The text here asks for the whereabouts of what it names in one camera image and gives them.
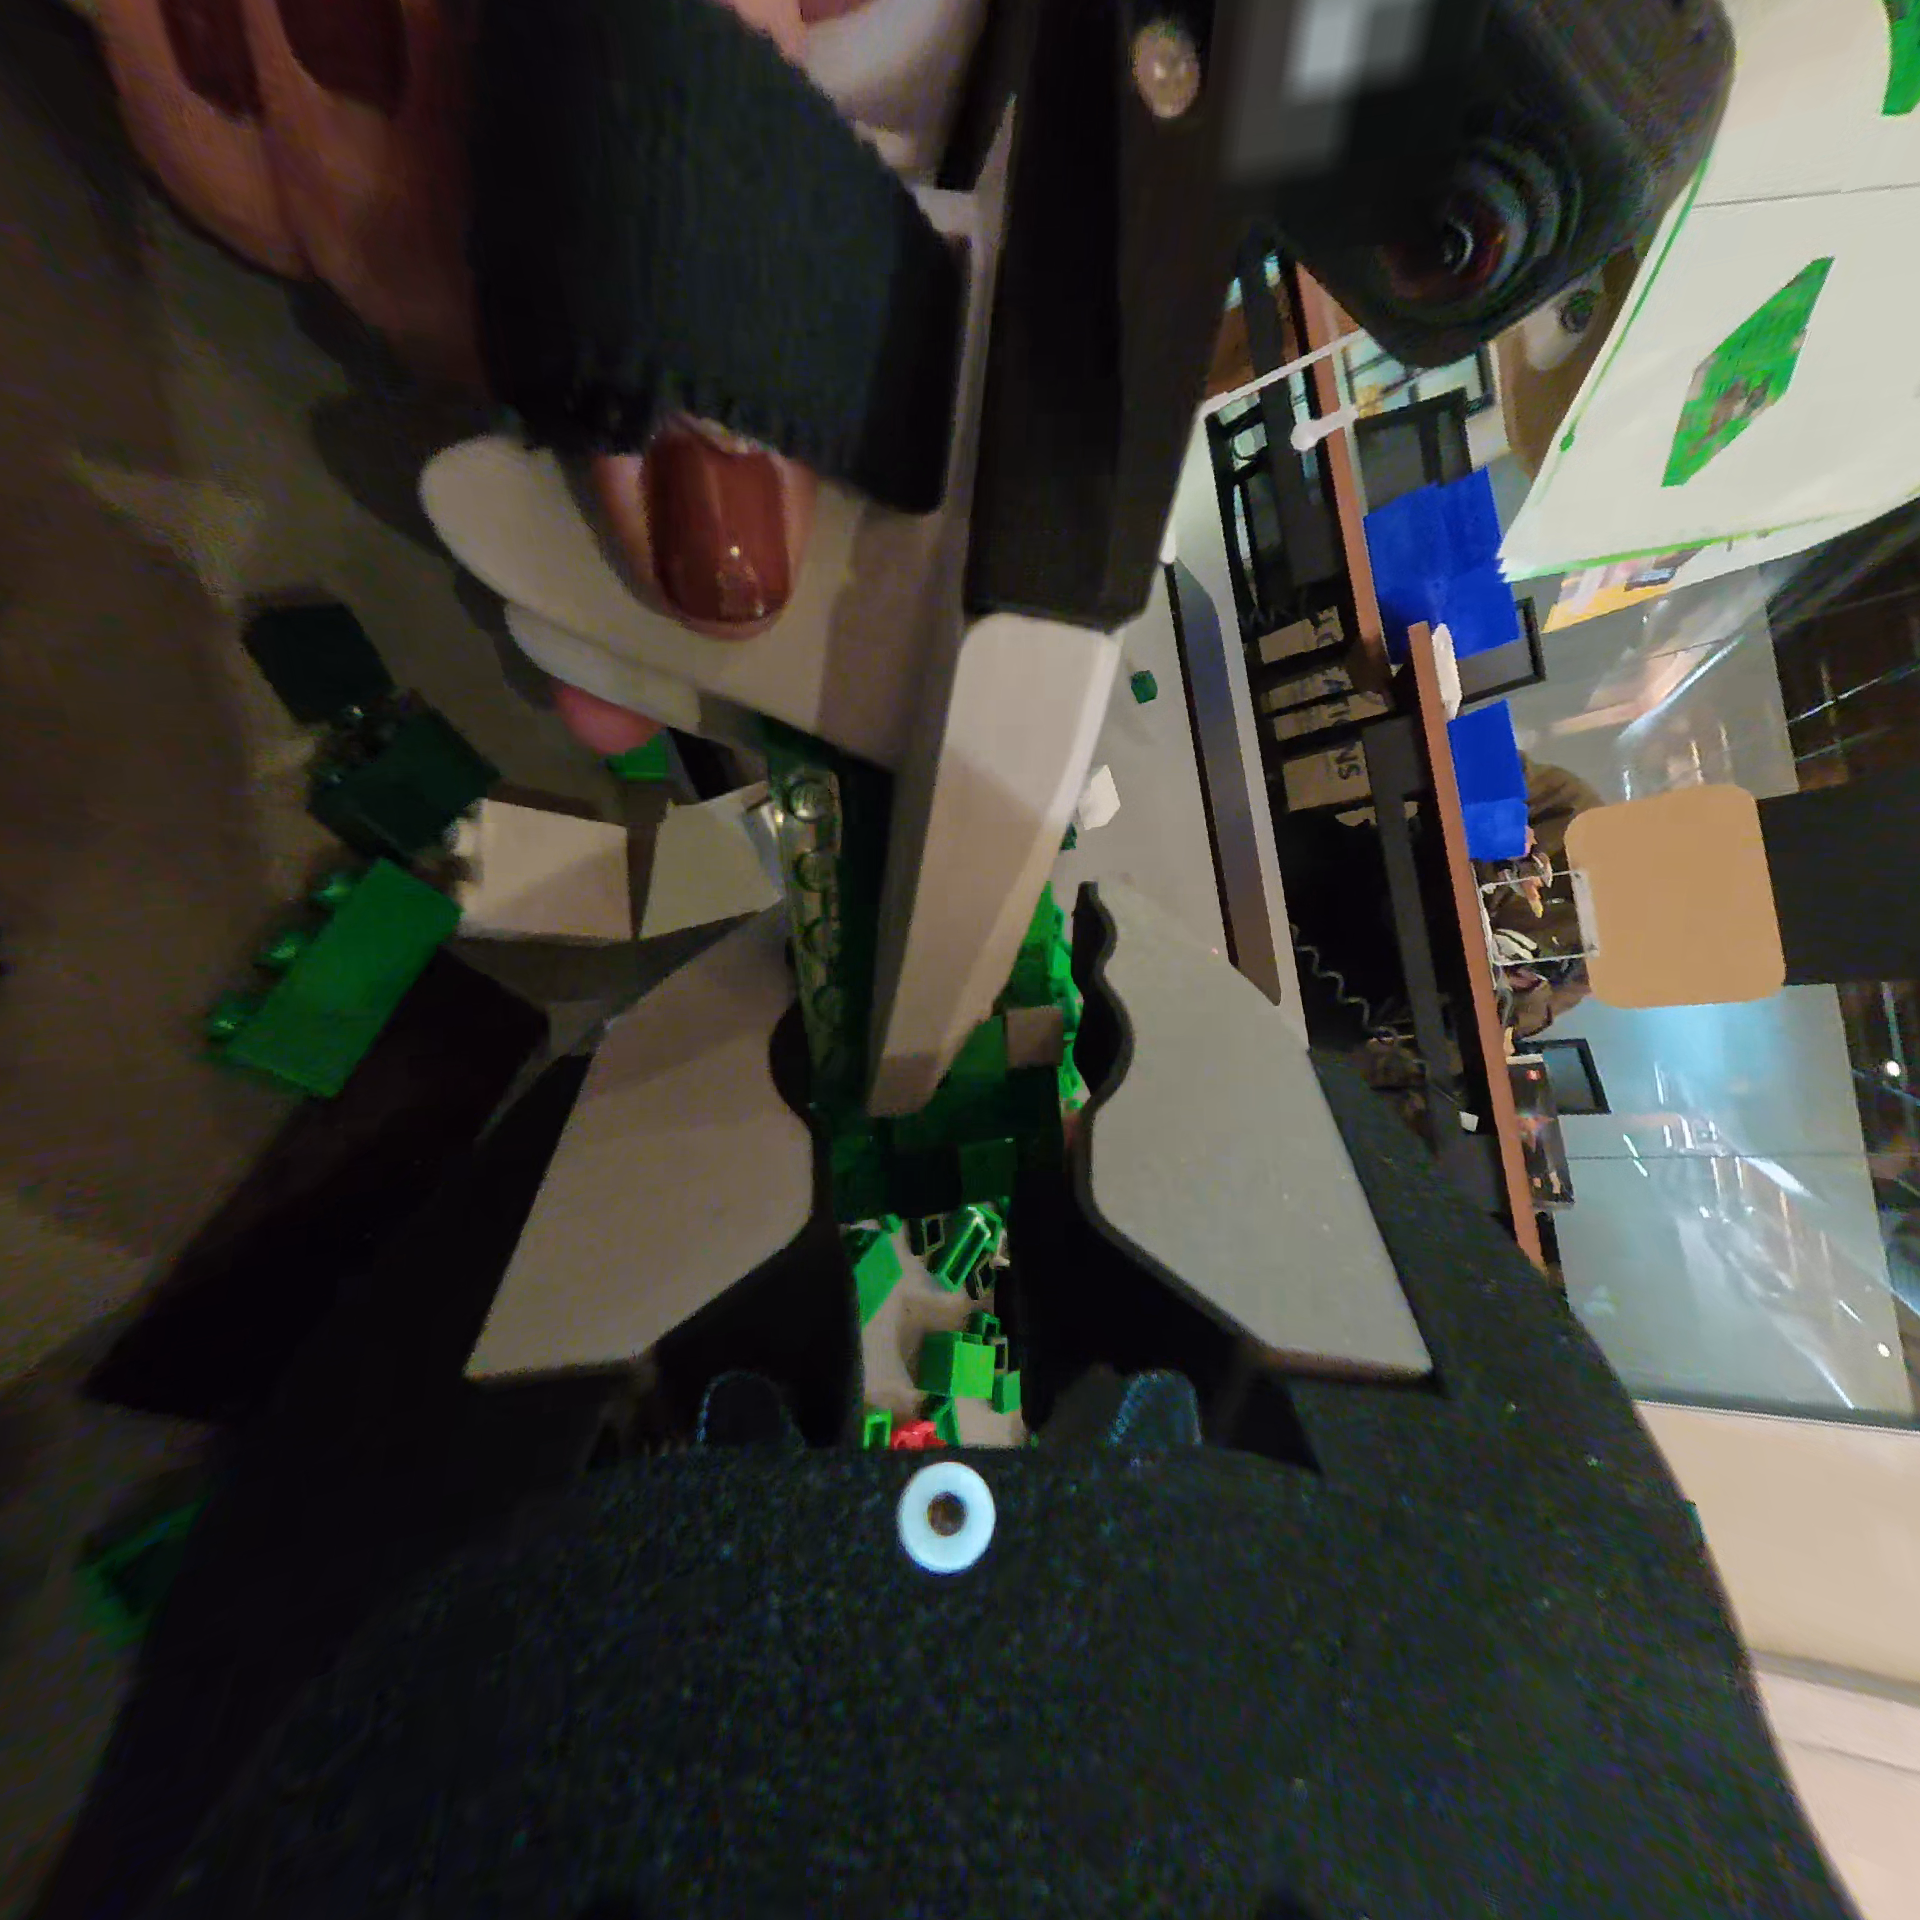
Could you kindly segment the wooden edged table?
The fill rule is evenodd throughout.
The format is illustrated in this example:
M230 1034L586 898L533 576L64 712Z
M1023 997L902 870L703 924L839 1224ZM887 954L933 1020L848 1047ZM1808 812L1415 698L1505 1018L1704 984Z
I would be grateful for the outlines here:
M1328 430L1315 442L1315 453L1334 519L1342 605L1346 610L1346 634L1358 655L1354 677L1366 688L1389 692L1397 670L1384 645L1375 576L1362 527L1365 498L1353 443L1353 394L1342 373L1342 354L1350 344L1350 317L1301 263L1288 260L1281 271L1290 316L1301 324L1302 349L1312 354L1302 374L1309 402L1306 422Z
M1481 928L1479 884L1472 870L1465 812L1457 798L1455 767L1448 747L1448 712L1438 675L1432 634L1426 623L1408 629L1408 672L1415 702L1415 726L1423 756L1430 815L1446 876L1446 915L1451 947L1462 967L1461 1061L1479 1104L1479 1138L1493 1147L1495 1212L1503 1218L1522 1254L1545 1275L1545 1243L1539 1218L1530 1199L1522 1157L1519 1114L1507 1068L1505 1035L1497 1004L1497 973Z

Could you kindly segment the pile of green bricks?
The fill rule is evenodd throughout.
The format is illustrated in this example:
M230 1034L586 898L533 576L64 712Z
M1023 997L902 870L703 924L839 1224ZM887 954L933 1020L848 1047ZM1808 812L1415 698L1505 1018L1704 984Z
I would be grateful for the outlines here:
M242 645L282 709L322 733L309 812L358 869L325 874L309 904L262 947L259 988L207 1015L207 1045L234 1068L306 1096L344 1093L426 965L458 930L450 879L458 820L490 792L495 767L430 704L397 686L342 604L294 598L249 615ZM905 1231L937 1284L977 1293L1002 1253L1011 1202L935 1215L835 1222L861 1317L882 1300L882 1238Z

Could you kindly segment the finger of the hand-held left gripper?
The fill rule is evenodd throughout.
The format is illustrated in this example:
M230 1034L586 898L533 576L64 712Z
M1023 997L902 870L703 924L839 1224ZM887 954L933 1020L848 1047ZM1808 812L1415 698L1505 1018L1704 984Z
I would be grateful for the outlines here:
M922 1108L986 1018L1065 839L1119 636L947 616L895 773L871 988L871 1114Z

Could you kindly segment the yellow printed box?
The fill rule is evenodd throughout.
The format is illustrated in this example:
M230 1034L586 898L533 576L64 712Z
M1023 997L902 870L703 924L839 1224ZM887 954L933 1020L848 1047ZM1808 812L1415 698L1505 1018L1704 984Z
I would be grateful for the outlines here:
M1678 584L1703 584L1739 566L1737 544L1718 541L1570 572L1555 588L1543 634L1561 634L1593 616L1648 605Z

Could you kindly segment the grey desk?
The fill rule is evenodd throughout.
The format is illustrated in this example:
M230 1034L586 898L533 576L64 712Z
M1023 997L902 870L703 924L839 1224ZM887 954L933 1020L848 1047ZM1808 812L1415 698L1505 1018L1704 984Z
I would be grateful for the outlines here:
M424 454L507 413L431 390L311 278L159 184L94 5L5 5L5 1379L97 1339L213 1221L282 1095L171 1024L293 878L293 739L242 691L242 605L328 580L349 512L400 526ZM733 5L899 176L943 157L985 5ZM477 348L477 301L473 300ZM507 432L525 437L512 420Z

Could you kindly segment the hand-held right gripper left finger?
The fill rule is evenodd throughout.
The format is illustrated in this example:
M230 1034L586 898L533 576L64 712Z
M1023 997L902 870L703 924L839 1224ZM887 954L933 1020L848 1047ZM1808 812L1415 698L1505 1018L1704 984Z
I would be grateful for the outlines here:
M605 1026L467 1381L637 1359L806 1228L810 1131L774 1074L784 947L781 917L744 918Z

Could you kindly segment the person's left hand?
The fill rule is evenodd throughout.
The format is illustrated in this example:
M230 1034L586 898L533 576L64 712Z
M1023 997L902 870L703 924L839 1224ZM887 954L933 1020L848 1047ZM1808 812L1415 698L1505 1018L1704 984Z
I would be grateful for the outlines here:
M473 5L103 2L115 102L159 184L267 271L309 278L431 390L487 387L463 256ZM712 640L762 634L797 580L810 475L669 416L589 464L637 592Z

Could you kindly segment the checkered green brick plate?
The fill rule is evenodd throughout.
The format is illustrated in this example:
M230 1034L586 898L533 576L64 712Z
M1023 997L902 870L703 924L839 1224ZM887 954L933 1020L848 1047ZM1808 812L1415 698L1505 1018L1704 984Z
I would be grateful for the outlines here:
M1067 917L1042 884L1010 973L933 1096L902 1118L866 1108L879 879L894 780L776 720L759 723L806 1034L808 1108L839 1221L1010 1202L1065 1167L1065 1122L1087 1101L1072 1058L1081 991Z

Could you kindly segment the black desk panel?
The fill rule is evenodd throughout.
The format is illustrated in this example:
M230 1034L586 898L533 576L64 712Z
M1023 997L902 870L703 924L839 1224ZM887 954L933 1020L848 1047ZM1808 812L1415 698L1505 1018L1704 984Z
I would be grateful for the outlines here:
M1296 1018L1301 983L1238 629L1184 560L1166 563L1163 576L1227 954Z

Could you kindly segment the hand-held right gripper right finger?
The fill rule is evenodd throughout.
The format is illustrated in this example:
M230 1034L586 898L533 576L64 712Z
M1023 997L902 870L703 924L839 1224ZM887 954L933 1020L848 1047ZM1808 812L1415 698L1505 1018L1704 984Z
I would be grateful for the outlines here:
M1103 1242L1296 1371L1426 1381L1297 1020L1125 882L1079 886L1072 975L1087 1093L1072 1180Z

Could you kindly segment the clear acrylic stand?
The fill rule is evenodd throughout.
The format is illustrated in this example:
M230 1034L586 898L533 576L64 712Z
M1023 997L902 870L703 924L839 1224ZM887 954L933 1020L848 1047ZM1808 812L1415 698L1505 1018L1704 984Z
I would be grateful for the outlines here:
M1507 970L1583 963L1597 950L1578 917L1583 878L1530 854L1479 879L1479 904L1495 960Z

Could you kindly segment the instruction booklet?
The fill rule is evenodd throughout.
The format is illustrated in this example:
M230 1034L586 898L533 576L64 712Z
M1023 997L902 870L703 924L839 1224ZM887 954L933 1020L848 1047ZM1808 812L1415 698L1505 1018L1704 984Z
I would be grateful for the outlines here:
M1513 580L1914 498L1917 5L1725 12L1709 155L1503 535Z

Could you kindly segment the blue plastic bin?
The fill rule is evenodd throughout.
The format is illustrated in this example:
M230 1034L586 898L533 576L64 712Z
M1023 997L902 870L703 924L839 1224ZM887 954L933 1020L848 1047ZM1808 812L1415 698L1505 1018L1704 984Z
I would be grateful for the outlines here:
M1474 861L1518 861L1528 848L1528 778L1507 699L1446 723L1466 853Z
M1362 517L1362 533L1392 664L1408 659L1415 627L1446 630L1461 659L1519 638L1519 605L1499 563L1501 526L1487 469L1382 502Z

